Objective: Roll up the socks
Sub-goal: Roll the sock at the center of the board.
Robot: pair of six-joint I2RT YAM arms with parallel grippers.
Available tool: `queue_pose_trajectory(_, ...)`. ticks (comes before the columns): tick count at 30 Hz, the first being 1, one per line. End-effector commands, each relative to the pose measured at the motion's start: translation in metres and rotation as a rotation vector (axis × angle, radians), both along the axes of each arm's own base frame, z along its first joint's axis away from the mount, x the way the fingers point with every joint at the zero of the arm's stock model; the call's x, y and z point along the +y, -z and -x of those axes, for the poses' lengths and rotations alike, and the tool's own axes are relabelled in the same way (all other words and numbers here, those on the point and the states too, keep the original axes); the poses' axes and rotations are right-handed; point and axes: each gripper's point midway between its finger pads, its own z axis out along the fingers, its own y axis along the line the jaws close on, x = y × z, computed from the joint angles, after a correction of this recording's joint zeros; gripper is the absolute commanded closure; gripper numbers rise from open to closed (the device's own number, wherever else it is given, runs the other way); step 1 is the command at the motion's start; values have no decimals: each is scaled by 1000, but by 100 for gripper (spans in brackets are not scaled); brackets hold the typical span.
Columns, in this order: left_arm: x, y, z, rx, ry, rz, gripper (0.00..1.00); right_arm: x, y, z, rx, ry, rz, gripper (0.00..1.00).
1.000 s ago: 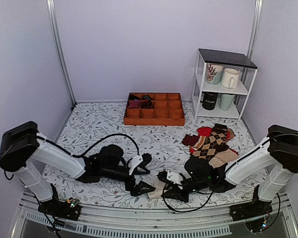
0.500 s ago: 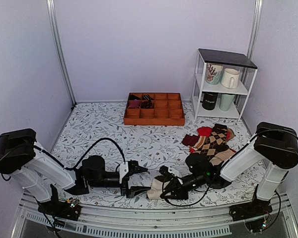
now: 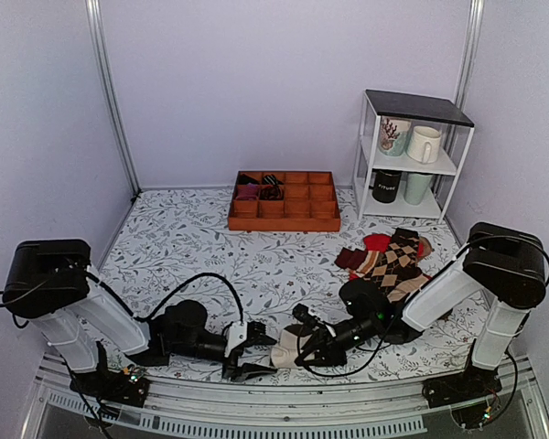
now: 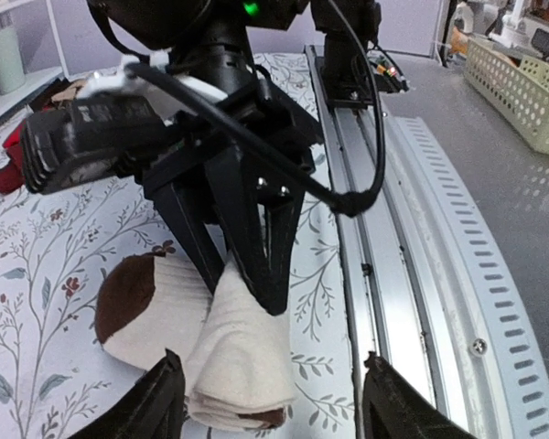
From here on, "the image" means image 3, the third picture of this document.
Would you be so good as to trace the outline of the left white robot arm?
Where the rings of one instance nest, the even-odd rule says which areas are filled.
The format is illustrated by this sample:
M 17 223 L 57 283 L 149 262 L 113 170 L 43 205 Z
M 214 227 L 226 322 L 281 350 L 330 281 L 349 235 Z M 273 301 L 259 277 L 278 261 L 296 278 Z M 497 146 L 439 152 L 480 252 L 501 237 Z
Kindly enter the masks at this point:
M 264 324 L 243 316 L 222 333 L 206 328 L 207 309 L 185 299 L 167 299 L 148 315 L 137 316 L 91 264 L 83 240 L 23 241 L 16 247 L 0 308 L 26 319 L 66 360 L 70 370 L 99 397 L 118 387 L 107 369 L 104 347 L 82 328 L 88 323 L 104 334 L 135 365 L 166 366 L 171 356 L 217 361 L 225 380 L 245 381 L 276 372 L 271 366 L 240 363 L 246 348 L 272 346 Z

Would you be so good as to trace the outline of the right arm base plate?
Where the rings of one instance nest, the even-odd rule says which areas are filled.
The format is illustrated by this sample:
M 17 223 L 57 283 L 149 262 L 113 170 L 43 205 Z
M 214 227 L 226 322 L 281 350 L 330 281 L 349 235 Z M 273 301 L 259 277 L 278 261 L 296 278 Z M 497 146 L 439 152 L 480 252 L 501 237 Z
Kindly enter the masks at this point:
M 468 369 L 425 380 L 422 395 L 429 407 L 435 408 L 485 397 L 501 389 L 501 380 L 495 370 Z

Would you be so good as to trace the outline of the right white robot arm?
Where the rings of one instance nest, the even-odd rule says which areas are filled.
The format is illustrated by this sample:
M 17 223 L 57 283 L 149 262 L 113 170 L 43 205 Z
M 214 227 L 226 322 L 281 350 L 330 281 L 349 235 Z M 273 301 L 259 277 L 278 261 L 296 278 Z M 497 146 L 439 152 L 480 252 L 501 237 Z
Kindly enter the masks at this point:
M 297 305 L 293 315 L 300 329 L 312 334 L 297 335 L 294 362 L 315 373 L 319 367 L 345 365 L 347 350 L 372 337 L 406 344 L 469 296 L 488 291 L 494 297 L 488 318 L 468 354 L 469 367 L 456 376 L 454 385 L 461 398 L 473 399 L 489 386 L 490 371 L 498 368 L 531 310 L 544 300 L 548 285 L 549 255 L 537 237 L 479 222 L 450 262 L 395 302 L 365 277 L 339 290 L 348 320 L 332 325 Z

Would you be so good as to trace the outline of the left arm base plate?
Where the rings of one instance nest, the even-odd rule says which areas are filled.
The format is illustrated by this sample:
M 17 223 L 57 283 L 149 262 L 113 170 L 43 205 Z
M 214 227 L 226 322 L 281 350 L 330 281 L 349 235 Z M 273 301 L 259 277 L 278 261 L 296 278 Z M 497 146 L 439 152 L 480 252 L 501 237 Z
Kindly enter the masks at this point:
M 115 402 L 143 408 L 150 382 L 146 378 L 123 372 L 96 370 L 88 373 L 70 371 L 70 388 L 77 393 L 91 396 L 98 401 Z

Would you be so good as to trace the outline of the cream and brown sock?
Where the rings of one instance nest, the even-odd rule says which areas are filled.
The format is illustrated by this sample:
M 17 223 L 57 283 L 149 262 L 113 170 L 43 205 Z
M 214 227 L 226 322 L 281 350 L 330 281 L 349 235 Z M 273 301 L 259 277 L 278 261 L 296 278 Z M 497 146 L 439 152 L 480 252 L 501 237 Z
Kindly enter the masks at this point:
M 313 330 L 301 324 L 286 326 L 280 334 L 279 341 L 272 346 L 270 359 L 276 369 L 298 369 L 296 358 L 297 345 L 302 348 L 312 337 Z

